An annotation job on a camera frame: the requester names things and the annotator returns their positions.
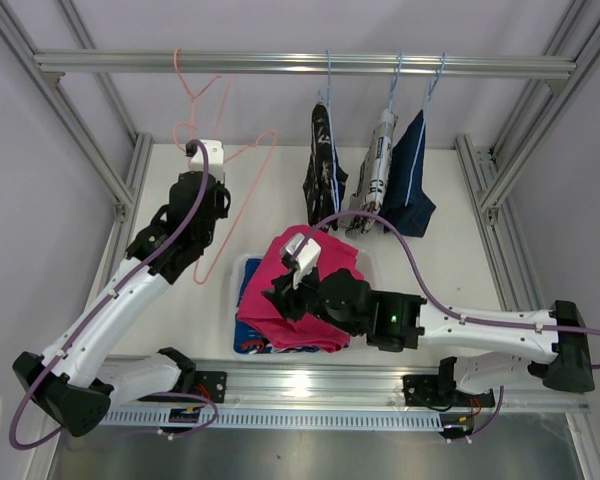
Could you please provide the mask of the pink hanger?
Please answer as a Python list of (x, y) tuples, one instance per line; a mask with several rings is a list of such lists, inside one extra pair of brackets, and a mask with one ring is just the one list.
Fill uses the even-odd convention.
[(232, 152), (229, 156), (225, 156), (223, 159), (223, 166), (226, 167), (232, 160), (234, 160), (235, 158), (239, 157), (240, 155), (242, 155), (243, 153), (245, 153), (246, 151), (253, 149), (253, 148), (259, 148), (260, 144), (262, 143), (263, 140), (265, 140), (267, 137), (271, 138), (271, 144), (269, 145), (269, 149), (266, 153), (266, 156), (262, 162), (262, 164), (260, 165), (256, 176), (254, 178), (254, 181), (251, 185), (251, 187), (249, 188), (246, 196), (244, 197), (244, 200), (238, 210), (238, 212), (235, 214), (235, 216), (233, 217), (233, 221), (231, 223), (231, 226), (228, 230), (228, 232), (226, 233), (226, 236), (224, 237), (224, 240), (222, 241), (220, 247), (218, 248), (213, 260), (211, 261), (210, 265), (208, 266), (208, 269), (206, 271), (206, 273), (204, 274), (204, 276), (202, 278), (198, 277), (199, 274), (199, 266), (200, 263), (198, 261), (196, 261), (194, 263), (194, 269), (193, 269), (193, 281), (197, 284), (197, 285), (204, 285), (210, 278), (210, 276), (212, 275), (218, 261), (220, 260), (221, 255), (223, 254), (227, 244), (229, 243), (236, 227), (238, 226), (247, 206), (249, 205), (249, 202), (251, 200), (251, 197), (253, 196), (256, 188), (258, 187), (258, 184), (263, 176), (263, 173), (274, 153), (274, 149), (276, 148), (276, 144), (277, 144), (277, 135), (276, 132), (272, 129), (266, 130), (264, 131), (254, 142), (244, 145), (243, 147), (241, 147), (238, 150), (235, 150), (234, 152)]
[(189, 104), (190, 104), (190, 114), (189, 114), (188, 121), (181, 121), (174, 125), (174, 127), (172, 129), (172, 140), (173, 140), (175, 146), (180, 151), (184, 152), (186, 150), (186, 148), (185, 148), (186, 142), (182, 143), (180, 141), (180, 138), (179, 138), (180, 129), (181, 128), (188, 129), (189, 130), (189, 140), (194, 139), (194, 135), (198, 132), (197, 112), (196, 112), (197, 101), (217, 82), (219, 82), (220, 80), (225, 80), (226, 85), (224, 87), (220, 106), (218, 108), (216, 120), (215, 120), (213, 129), (212, 129), (213, 137), (217, 137), (219, 135), (223, 117), (224, 117), (224, 112), (226, 109), (226, 104), (227, 104), (228, 97), (229, 97), (231, 87), (233, 84), (233, 77), (232, 76), (225, 77), (222, 75), (214, 75), (198, 92), (194, 92), (191, 89), (188, 81), (185, 79), (182, 70), (180, 69), (181, 52), (182, 52), (181, 48), (174, 49), (172, 63), (173, 63), (174, 73), (177, 75), (177, 78), (188, 97)]

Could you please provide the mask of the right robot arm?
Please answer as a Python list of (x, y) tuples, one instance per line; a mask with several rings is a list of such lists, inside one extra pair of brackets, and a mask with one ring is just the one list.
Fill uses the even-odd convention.
[(559, 392), (595, 388), (588, 340), (570, 302), (529, 312), (457, 311), (418, 295), (375, 290), (344, 268), (326, 277), (316, 270), (305, 276), (289, 271), (262, 295), (286, 321), (311, 315), (383, 352), (473, 350), (439, 363), (435, 391), (447, 404), (527, 376)]

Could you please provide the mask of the blue white patterned trousers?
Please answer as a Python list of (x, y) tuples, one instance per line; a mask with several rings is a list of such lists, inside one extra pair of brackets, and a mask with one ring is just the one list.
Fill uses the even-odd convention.
[(284, 274), (281, 261), (249, 257), (238, 282), (233, 349), (238, 354), (336, 353), (350, 344), (350, 336), (311, 314), (298, 321), (282, 318), (262, 295)]

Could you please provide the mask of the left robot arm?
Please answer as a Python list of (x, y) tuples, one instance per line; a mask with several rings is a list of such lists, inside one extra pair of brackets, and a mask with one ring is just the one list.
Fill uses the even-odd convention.
[(168, 203), (136, 235), (93, 304), (42, 353), (15, 359), (25, 399), (80, 437), (118, 405), (183, 401), (195, 393), (196, 365), (173, 347), (117, 369), (106, 370), (103, 363), (140, 314), (202, 256), (230, 204), (229, 191), (212, 175), (181, 174)]

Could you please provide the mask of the white plastic basket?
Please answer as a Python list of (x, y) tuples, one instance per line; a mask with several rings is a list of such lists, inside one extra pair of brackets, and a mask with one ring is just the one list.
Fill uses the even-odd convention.
[(242, 255), (230, 282), (229, 313), (233, 320), (233, 350), (243, 357), (257, 355), (337, 354), (366, 344), (366, 331), (342, 329), (328, 322), (318, 298), (318, 282), (332, 273), (376, 286), (376, 268), (363, 250), (354, 260), (320, 259), (297, 288), (287, 286), (293, 274), (272, 251)]

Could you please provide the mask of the black white patterned trousers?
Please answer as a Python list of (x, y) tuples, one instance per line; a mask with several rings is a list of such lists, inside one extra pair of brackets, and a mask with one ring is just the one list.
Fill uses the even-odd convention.
[(302, 185), (310, 226), (341, 210), (347, 180), (348, 174), (339, 164), (328, 109), (317, 102), (311, 113), (310, 155)]

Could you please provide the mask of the left aluminium frame struts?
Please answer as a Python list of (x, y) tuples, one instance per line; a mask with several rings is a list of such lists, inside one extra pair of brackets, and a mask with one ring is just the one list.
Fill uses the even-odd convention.
[(13, 54), (25, 75), (46, 101), (64, 131), (86, 159), (112, 199), (116, 219), (129, 222), (135, 211), (145, 176), (147, 157), (153, 138), (138, 132), (109, 75), (96, 73), (94, 81), (108, 101), (114, 116), (133, 147), (132, 160), (126, 179), (115, 171), (105, 158), (94, 135), (61, 85), (60, 73), (45, 72), (36, 62), (39, 49), (8, 2), (0, 1), (0, 37)]

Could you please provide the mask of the aluminium frame struts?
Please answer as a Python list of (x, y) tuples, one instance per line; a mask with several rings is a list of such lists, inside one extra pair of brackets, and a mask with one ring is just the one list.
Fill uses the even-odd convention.
[(0, 37), (13, 54), (25, 75), (46, 101), (64, 131), (86, 159), (112, 199), (116, 219), (129, 222), (135, 211), (145, 176), (147, 157), (153, 138), (138, 132), (109, 75), (96, 73), (94, 81), (108, 101), (114, 116), (133, 147), (132, 160), (126, 179), (115, 171), (105, 158), (94, 135), (61, 85), (60, 73), (45, 72), (36, 62), (39, 49), (8, 2), (0, 1)]
[(466, 133), (455, 139), (496, 295), (504, 309), (537, 309), (544, 304), (508, 197), (600, 67), (600, 11), (590, 24), (584, 22), (592, 6), (590, 1), (570, 2), (544, 50), (574, 63), (567, 79), (528, 81), (490, 147), (476, 146)]

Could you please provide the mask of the aluminium hanging rail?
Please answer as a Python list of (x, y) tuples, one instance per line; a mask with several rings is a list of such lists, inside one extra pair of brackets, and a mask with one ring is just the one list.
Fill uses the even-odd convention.
[(34, 62), (54, 73), (391, 75), (564, 80), (576, 62), (561, 56), (471, 57), (406, 53), (257, 53), (182, 50), (41, 50)]

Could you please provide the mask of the navy blue trousers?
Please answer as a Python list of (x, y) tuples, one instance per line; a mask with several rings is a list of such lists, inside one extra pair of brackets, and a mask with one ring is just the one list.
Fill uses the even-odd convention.
[(424, 192), (426, 121), (421, 109), (392, 150), (388, 186), (380, 216), (403, 236), (422, 238), (436, 205)]

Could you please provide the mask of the white black print trousers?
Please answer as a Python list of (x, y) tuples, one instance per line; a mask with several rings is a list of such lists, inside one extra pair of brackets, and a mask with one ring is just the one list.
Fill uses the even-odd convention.
[(390, 109), (382, 111), (360, 165), (358, 185), (349, 201), (350, 210), (380, 213), (388, 187), (396, 123), (397, 116)]

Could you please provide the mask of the blue hanger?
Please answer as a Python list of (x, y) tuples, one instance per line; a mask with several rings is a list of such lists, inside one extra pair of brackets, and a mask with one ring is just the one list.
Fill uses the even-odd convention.
[(397, 89), (397, 86), (399, 83), (399, 79), (401, 76), (403, 62), (404, 62), (404, 52), (401, 50), (397, 57), (397, 64), (396, 64), (396, 68), (394, 71), (394, 76), (390, 83), (389, 98), (388, 98), (389, 125), (390, 125), (389, 139), (391, 140), (391, 143), (393, 143), (393, 135), (394, 135), (394, 131), (395, 131), (396, 123), (397, 123), (396, 115), (394, 113), (395, 92), (396, 92), (396, 89)]
[(416, 144), (416, 149), (415, 149), (415, 152), (413, 155), (413, 162), (412, 162), (410, 173), (409, 173), (409, 183), (408, 183), (408, 189), (407, 189), (407, 193), (406, 193), (405, 206), (408, 205), (408, 202), (411, 198), (411, 191), (412, 191), (413, 184), (414, 184), (415, 169), (418, 165), (419, 155), (420, 155), (420, 153), (424, 152), (424, 150), (425, 150), (425, 130), (426, 130), (427, 115), (428, 115), (428, 112), (430, 109), (430, 104), (432, 102), (432, 98), (435, 94), (436, 87), (438, 85), (438, 82), (440, 80), (442, 73), (444, 72), (444, 69), (445, 69), (445, 66), (447, 63), (447, 57), (448, 57), (448, 54), (446, 52), (443, 52), (441, 55), (440, 67), (436, 70), (435, 75), (433, 77), (431, 77), (427, 81), (427, 84), (426, 84), (426, 90), (425, 90), (425, 94), (423, 97), (422, 108), (421, 108), (422, 123), (420, 126), (418, 141)]
[(340, 186), (338, 180), (338, 159), (336, 154), (336, 145), (335, 145), (335, 132), (333, 126), (333, 112), (332, 112), (332, 62), (331, 62), (331, 52), (329, 49), (325, 51), (326, 56), (326, 95), (323, 95), (321, 91), (318, 91), (318, 96), (320, 101), (325, 105), (327, 116), (328, 116), (328, 127), (329, 127), (329, 135), (330, 135), (330, 149), (331, 149), (331, 161), (332, 161), (332, 194), (333, 194), (333, 204), (334, 204), (334, 212), (339, 213), (341, 211), (341, 199), (340, 199)]

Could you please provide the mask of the right aluminium frame struts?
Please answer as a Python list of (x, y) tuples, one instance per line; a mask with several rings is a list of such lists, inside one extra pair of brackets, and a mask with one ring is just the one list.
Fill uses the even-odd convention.
[(490, 147), (476, 146), (466, 133), (455, 139), (496, 295), (504, 309), (537, 309), (544, 304), (508, 197), (600, 67), (600, 11), (590, 24), (584, 22), (592, 6), (590, 1), (570, 2), (544, 50), (574, 63), (567, 79), (528, 81)]

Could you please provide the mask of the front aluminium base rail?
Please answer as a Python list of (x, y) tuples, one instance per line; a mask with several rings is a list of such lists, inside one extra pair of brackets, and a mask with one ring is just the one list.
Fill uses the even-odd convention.
[[(405, 407), (402, 377), (433, 374), (434, 368), (275, 364), (195, 360), (199, 370), (228, 374), (224, 406), (286, 410), (380, 411)], [(589, 411), (582, 394), (541, 387), (506, 386), (507, 413)]]

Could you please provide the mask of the pink trousers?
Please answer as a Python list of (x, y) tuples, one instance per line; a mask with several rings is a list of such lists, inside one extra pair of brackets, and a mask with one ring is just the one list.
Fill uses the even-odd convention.
[(261, 259), (246, 262), (239, 293), (234, 350), (241, 354), (336, 353), (350, 345), (351, 336), (321, 319), (319, 282), (341, 269), (363, 280), (358, 269), (359, 250), (324, 232), (310, 239), (320, 247), (317, 265), (298, 286), (283, 249), (295, 238), (310, 232), (294, 225), (274, 238)]

